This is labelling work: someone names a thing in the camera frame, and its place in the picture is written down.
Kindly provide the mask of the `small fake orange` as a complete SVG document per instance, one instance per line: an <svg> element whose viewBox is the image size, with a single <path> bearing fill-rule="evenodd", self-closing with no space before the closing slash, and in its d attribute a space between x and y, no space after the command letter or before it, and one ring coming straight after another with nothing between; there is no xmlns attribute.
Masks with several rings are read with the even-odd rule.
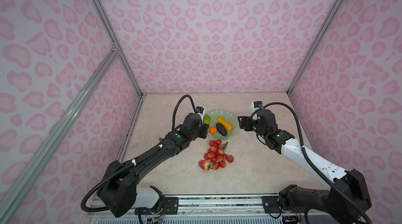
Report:
<svg viewBox="0 0 402 224"><path fill-rule="evenodd" d="M216 135L217 134L217 128L216 127L210 127L209 128L209 133L211 135Z"/></svg>

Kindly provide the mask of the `yellow orange fake squash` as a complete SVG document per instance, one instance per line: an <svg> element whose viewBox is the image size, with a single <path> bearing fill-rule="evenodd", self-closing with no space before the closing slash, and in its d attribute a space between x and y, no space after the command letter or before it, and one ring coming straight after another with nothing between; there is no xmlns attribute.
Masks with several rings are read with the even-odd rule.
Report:
<svg viewBox="0 0 402 224"><path fill-rule="evenodd" d="M231 132L233 129L233 126L229 122L225 121L222 116L217 118L217 123L223 124L228 132Z"/></svg>

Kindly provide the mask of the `dark fake avocado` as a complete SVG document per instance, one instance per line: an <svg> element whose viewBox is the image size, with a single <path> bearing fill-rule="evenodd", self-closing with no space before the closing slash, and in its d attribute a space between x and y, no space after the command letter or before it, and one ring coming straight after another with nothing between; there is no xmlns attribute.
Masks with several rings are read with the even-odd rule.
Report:
<svg viewBox="0 0 402 224"><path fill-rule="evenodd" d="M227 136L228 131L226 130L225 126L221 123L216 124L217 132L222 136Z"/></svg>

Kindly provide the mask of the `red fake strawberry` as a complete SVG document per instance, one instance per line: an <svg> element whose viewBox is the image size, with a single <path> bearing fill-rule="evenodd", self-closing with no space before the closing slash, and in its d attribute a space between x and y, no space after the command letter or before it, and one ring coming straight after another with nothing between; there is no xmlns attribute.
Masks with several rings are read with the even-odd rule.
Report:
<svg viewBox="0 0 402 224"><path fill-rule="evenodd" d="M198 163L198 165L203 171L209 171L212 169L212 166L208 160L202 160Z"/></svg>

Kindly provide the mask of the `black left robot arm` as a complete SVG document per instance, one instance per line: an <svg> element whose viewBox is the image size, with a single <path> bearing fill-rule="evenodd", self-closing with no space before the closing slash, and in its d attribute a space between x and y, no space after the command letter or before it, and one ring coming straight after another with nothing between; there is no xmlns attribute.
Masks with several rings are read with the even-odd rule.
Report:
<svg viewBox="0 0 402 224"><path fill-rule="evenodd" d="M82 200L81 209L85 212L109 210L115 217L121 217L133 208L146 208L159 214L165 195L155 186L139 188L139 182L165 160L188 148L195 139L205 139L208 129L209 125L203 123L200 115L188 114L181 125L145 153L124 163L112 162L102 181Z"/></svg>

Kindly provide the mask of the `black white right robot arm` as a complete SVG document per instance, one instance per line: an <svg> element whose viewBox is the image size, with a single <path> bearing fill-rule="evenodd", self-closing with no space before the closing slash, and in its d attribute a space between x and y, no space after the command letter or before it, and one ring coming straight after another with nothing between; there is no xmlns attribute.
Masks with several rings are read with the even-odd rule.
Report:
<svg viewBox="0 0 402 224"><path fill-rule="evenodd" d="M290 185L278 194L282 210L304 208L329 214L340 224L370 224L367 210L372 207L364 175L350 171L324 159L304 145L302 139L281 130L275 115L268 109L258 109L251 116L239 116L239 127L252 131L271 150L304 168L324 187L324 190Z"/></svg>

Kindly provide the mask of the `light green scalloped fruit bowl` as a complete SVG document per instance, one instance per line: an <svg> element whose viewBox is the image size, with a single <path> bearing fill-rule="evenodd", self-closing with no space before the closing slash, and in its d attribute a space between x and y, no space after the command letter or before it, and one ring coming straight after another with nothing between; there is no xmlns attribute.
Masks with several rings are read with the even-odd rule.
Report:
<svg viewBox="0 0 402 224"><path fill-rule="evenodd" d="M207 136L212 140L229 140L239 133L238 119L225 110L215 110L205 114L203 123L209 125Z"/></svg>

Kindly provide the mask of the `red fake grape bunch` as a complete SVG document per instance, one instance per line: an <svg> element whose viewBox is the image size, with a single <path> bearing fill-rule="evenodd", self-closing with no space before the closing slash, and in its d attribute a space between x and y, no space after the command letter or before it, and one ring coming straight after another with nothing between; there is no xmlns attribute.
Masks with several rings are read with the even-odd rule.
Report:
<svg viewBox="0 0 402 224"><path fill-rule="evenodd" d="M234 157L226 153L228 143L223 143L220 139L209 142L209 149L203 156L203 160L208 160L212 166L211 170L225 168L227 163L234 163Z"/></svg>

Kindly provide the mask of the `left floor aluminium rail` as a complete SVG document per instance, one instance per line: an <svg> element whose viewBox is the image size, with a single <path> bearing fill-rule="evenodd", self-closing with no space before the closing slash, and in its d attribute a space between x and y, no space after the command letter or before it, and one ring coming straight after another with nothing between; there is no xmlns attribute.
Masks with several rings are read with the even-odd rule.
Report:
<svg viewBox="0 0 402 224"><path fill-rule="evenodd" d="M146 94L143 94L141 96L141 98L137 101L136 107L135 107L133 114L131 116L131 119L127 125L126 132L123 135L122 143L120 145L119 151L116 156L116 159L119 162L123 162L125 160L125 156L129 149L130 142L133 138L133 134L135 132L135 128L138 123L146 96L147 96Z"/></svg>

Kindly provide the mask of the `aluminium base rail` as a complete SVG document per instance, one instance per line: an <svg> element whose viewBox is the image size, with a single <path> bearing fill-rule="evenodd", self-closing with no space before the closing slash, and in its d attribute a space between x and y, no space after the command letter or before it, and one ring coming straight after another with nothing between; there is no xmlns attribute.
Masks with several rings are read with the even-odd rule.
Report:
<svg viewBox="0 0 402 224"><path fill-rule="evenodd" d="M90 213L86 224L334 224L327 213L307 214L299 207L282 212L277 194L168 195L164 214L129 210L116 218L108 211Z"/></svg>

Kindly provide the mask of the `left rear aluminium post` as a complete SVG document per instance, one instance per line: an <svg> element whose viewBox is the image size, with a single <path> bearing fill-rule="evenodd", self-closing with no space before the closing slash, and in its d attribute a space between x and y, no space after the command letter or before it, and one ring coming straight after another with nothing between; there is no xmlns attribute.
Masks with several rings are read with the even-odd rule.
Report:
<svg viewBox="0 0 402 224"><path fill-rule="evenodd" d="M92 3L98 17L100 20L100 23L102 24L111 44L113 45L113 49L117 51L117 56L122 64L123 69L125 70L126 74L128 75L128 79L130 83L132 84L133 88L135 89L135 92L139 98L142 98L143 94L141 93L141 90L139 88L139 85L135 79L134 73L132 69L129 66L128 60L121 48L121 45L116 37L116 33L112 27L112 23L110 19L107 16L107 13L102 6L102 3L100 0L90 0Z"/></svg>

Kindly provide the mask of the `aluminium post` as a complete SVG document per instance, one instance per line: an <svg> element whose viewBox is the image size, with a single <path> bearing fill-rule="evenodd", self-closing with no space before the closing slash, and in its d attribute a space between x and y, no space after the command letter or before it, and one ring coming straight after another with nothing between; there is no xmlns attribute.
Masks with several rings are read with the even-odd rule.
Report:
<svg viewBox="0 0 402 224"><path fill-rule="evenodd" d="M92 3L98 17L100 20L100 23L102 24L111 44L113 45L113 49L117 51L117 56L122 64L123 69L125 70L126 74L128 75L128 79L130 83L132 84L133 88L135 89L135 92L139 98L142 98L143 94L141 93L141 90L139 88L139 85L135 79L134 73L132 69L129 66L128 60L121 48L121 45L116 37L116 33L112 27L112 23L110 19L107 16L107 13L102 6L102 3L100 0L90 0Z"/></svg>
<svg viewBox="0 0 402 224"><path fill-rule="evenodd" d="M300 66L299 66L299 68L293 78L293 81L290 84L289 89L286 92L288 96L291 96L291 94L296 90L296 86L299 83L301 76L303 75L304 71L307 69L307 66L308 66L309 62L311 61L311 59L314 57L314 54L315 54L319 44L324 39L327 31L329 30L332 22L334 21L335 17L337 16L337 13L341 9L341 7L345 1L346 0L334 0L333 1L330 9L328 10L327 14L325 15L325 18L324 18L320 28L318 29L318 32L317 32L314 40L312 41L311 46L307 50Z"/></svg>

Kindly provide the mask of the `diagonal aluminium frame bar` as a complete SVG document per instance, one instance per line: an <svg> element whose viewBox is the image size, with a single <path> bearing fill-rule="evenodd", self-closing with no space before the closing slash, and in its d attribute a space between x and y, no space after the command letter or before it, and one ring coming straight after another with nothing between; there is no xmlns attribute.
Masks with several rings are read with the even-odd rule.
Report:
<svg viewBox="0 0 402 224"><path fill-rule="evenodd" d="M64 116L53 128L53 131L49 134L44 144L27 164L20 177L10 188L1 203L2 224L8 224L11 221L118 55L119 50L116 48L113 48L109 52L105 60L72 102Z"/></svg>

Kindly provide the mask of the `right rear aluminium post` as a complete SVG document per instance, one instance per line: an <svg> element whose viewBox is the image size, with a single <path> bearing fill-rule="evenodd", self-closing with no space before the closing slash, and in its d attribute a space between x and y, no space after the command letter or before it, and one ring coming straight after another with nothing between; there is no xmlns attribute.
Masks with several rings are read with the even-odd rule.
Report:
<svg viewBox="0 0 402 224"><path fill-rule="evenodd" d="M286 92L288 96L291 96L291 94L296 90L296 86L299 83L301 76L303 75L304 71L307 69L307 66L308 66L309 62L311 61L311 59L314 57L314 54L315 54L319 44L324 39L327 31L329 30L332 22L334 21L335 17L337 16L337 13L341 9L341 7L345 1L346 0L334 0L333 1L330 9L328 10L327 14L325 15L325 18L324 18L320 28L318 29L318 32L317 32L314 40L312 41L311 46L307 50L300 66L299 66L299 68L293 78L293 81L290 84L289 89Z"/></svg>

